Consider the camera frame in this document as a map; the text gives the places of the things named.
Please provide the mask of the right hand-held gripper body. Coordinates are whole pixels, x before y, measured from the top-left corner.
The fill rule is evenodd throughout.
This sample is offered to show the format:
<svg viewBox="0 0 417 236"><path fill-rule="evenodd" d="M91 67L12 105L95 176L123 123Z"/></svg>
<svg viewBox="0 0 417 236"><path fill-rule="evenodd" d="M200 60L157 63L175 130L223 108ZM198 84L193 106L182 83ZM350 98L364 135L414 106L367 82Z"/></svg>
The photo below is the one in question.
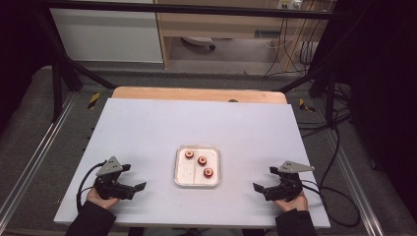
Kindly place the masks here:
<svg viewBox="0 0 417 236"><path fill-rule="evenodd" d="M267 201L292 201L302 191L302 183L299 174L301 172L314 171L315 167L286 160L279 167L280 183L274 187L264 188L263 195Z"/></svg>

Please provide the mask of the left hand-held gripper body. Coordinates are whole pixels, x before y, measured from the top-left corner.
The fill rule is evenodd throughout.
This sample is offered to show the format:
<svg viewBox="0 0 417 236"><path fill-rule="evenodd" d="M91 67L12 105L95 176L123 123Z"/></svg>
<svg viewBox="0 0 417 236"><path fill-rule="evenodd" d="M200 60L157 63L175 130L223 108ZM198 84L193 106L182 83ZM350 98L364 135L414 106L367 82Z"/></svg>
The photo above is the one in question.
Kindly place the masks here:
<svg viewBox="0 0 417 236"><path fill-rule="evenodd" d="M115 156L111 156L96 172L93 186L103 199L117 198L120 200L131 200L134 197L134 187L118 182L120 175L126 172L123 171L122 165Z"/></svg>

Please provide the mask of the clear square tray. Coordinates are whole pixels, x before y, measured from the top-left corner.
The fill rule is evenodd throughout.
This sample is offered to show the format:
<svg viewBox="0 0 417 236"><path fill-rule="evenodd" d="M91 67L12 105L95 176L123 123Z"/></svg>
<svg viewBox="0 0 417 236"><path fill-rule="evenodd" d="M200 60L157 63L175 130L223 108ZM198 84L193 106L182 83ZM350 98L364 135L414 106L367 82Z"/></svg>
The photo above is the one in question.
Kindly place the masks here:
<svg viewBox="0 0 417 236"><path fill-rule="evenodd" d="M185 157L185 151L192 150L194 156ZM200 165L198 158L205 156L206 165ZM204 170L211 168L213 174L210 178L204 176ZM174 181L178 186L185 188L213 188L220 182L220 152L214 146L182 145L176 151Z"/></svg>

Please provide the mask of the person's left hand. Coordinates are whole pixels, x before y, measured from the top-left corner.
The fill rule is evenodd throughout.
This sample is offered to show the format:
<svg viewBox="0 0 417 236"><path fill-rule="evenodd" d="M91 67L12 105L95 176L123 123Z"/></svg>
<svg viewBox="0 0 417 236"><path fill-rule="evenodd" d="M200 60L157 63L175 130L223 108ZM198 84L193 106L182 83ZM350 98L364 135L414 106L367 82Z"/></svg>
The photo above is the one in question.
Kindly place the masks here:
<svg viewBox="0 0 417 236"><path fill-rule="evenodd" d="M117 198L111 198L108 200L103 199L95 188L91 188L87 194L87 200L93 204L96 204L104 209L110 210L113 206L120 202Z"/></svg>

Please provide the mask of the person's right hand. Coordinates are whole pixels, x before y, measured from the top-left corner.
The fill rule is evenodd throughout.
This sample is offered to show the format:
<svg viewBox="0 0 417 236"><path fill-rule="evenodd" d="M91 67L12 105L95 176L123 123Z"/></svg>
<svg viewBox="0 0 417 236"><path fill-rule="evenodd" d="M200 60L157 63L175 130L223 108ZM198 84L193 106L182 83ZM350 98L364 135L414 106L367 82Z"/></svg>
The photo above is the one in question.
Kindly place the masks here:
<svg viewBox="0 0 417 236"><path fill-rule="evenodd" d="M293 209L296 209L298 211L308 210L308 200L303 192L296 196L292 201L286 202L282 200L277 200L274 201L274 203L284 212L288 212Z"/></svg>

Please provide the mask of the light wooden table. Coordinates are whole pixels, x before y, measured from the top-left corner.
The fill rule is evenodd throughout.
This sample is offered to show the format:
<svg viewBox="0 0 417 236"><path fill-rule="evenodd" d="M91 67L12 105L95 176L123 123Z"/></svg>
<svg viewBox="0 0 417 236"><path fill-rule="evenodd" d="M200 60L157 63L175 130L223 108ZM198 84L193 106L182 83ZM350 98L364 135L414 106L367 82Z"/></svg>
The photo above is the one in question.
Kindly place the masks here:
<svg viewBox="0 0 417 236"><path fill-rule="evenodd" d="M287 103L287 99L282 92L250 89L119 87L114 90L112 98Z"/></svg>

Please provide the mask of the white cabinet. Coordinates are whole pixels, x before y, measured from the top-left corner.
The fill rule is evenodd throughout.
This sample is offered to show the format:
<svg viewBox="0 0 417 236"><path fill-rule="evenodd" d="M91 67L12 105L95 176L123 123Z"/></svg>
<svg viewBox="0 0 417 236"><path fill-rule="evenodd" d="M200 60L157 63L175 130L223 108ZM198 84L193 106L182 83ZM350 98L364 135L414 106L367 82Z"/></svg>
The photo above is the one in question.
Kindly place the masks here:
<svg viewBox="0 0 417 236"><path fill-rule="evenodd" d="M51 9L77 61L162 63L155 13Z"/></svg>

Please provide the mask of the black curtain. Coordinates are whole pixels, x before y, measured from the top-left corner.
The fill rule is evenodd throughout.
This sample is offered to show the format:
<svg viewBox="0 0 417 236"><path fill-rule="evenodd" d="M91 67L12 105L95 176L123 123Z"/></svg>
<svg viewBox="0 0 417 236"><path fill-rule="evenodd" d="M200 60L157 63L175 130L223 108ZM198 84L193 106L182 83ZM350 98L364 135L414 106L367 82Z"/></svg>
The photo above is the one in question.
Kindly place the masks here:
<svg viewBox="0 0 417 236"><path fill-rule="evenodd" d="M417 0L372 0L337 78L370 156L417 220Z"/></svg>
<svg viewBox="0 0 417 236"><path fill-rule="evenodd" d="M27 0L0 0L0 132L22 102L32 75L50 64L46 39Z"/></svg>

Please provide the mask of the office chair base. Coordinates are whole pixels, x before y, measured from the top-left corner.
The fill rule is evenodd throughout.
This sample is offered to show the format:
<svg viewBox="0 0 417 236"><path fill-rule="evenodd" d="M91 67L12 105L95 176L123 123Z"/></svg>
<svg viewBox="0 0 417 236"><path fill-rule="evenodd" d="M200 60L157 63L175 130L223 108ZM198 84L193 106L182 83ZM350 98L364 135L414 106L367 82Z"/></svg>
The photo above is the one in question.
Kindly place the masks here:
<svg viewBox="0 0 417 236"><path fill-rule="evenodd" d="M183 40L185 40L188 43L207 47L209 50L215 50L215 45L213 44L213 41L210 37L188 37L184 36Z"/></svg>

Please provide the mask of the light wooden desk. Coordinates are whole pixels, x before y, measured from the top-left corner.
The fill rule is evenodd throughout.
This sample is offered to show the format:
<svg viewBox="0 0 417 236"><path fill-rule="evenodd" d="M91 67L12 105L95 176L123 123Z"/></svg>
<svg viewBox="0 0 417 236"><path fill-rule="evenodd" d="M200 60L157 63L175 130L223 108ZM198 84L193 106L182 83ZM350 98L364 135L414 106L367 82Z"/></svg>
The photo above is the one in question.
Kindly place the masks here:
<svg viewBox="0 0 417 236"><path fill-rule="evenodd" d="M243 7L262 10L277 9L278 0L153 0L156 4ZM330 12L332 0L303 0L301 9ZM220 15L168 14L156 15L162 58L169 64L172 40L175 37L262 39L278 55L281 69L295 68L296 52L304 42L318 42L327 27L326 20L239 17Z"/></svg>

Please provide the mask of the white power socket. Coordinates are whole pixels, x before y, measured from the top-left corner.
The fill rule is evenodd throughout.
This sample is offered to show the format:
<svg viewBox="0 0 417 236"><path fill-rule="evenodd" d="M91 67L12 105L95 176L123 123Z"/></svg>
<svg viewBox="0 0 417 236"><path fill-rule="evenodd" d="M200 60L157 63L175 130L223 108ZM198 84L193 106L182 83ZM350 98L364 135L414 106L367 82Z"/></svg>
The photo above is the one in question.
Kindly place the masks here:
<svg viewBox="0 0 417 236"><path fill-rule="evenodd" d="M300 10L303 0L278 0L277 9Z"/></svg>

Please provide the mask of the aluminium floor rail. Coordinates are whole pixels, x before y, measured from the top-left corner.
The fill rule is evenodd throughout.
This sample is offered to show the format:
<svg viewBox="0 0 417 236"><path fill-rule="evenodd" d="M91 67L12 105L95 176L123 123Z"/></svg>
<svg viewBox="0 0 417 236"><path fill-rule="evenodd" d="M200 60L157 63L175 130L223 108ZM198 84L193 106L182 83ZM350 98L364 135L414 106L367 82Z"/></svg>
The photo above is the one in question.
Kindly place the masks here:
<svg viewBox="0 0 417 236"><path fill-rule="evenodd" d="M78 97L77 92L70 92L62 106L62 113L58 116L57 120L52 122L45 135L42 137L39 145L32 154L27 166L23 170L20 178L16 182L14 188L8 195L7 199L0 206L0 234L5 231L10 219L12 218L16 208L23 198L26 190L28 189L33 176L37 172L40 164L47 155L51 145L53 144L57 134L59 133L62 125L66 121L68 114L70 113L75 99Z"/></svg>
<svg viewBox="0 0 417 236"><path fill-rule="evenodd" d="M369 236L385 236L385 232L374 213L374 210L365 194L365 191L357 178L352 165L341 145L340 138L335 130L327 130L328 139L335 150L335 160L345 179L349 193L359 209L361 220Z"/></svg>

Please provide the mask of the black metal frame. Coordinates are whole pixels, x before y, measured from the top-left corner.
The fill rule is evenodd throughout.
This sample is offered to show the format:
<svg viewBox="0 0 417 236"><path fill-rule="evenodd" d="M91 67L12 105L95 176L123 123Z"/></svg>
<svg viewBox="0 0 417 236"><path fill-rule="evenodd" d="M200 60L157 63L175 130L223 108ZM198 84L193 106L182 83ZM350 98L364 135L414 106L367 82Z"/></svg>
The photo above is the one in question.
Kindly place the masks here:
<svg viewBox="0 0 417 236"><path fill-rule="evenodd" d="M64 79L70 90L80 90L82 83L75 74L76 71L87 76L107 89L116 89L117 86L91 72L84 66L71 59L55 32L51 23L46 19L45 13L50 9L115 11L115 12L140 12L140 13L168 13L168 14L194 14L194 15L220 15L239 17L263 17L347 21L353 17L353 12L312 12L294 10L262 10L257 8L173 5L173 4L148 4L148 3L123 3L123 2L99 2L99 1L74 1L74 0L35 0L28 3L30 10L37 20L48 43L53 51L53 91L54 91L54 117L57 120L62 112L61 79Z"/></svg>

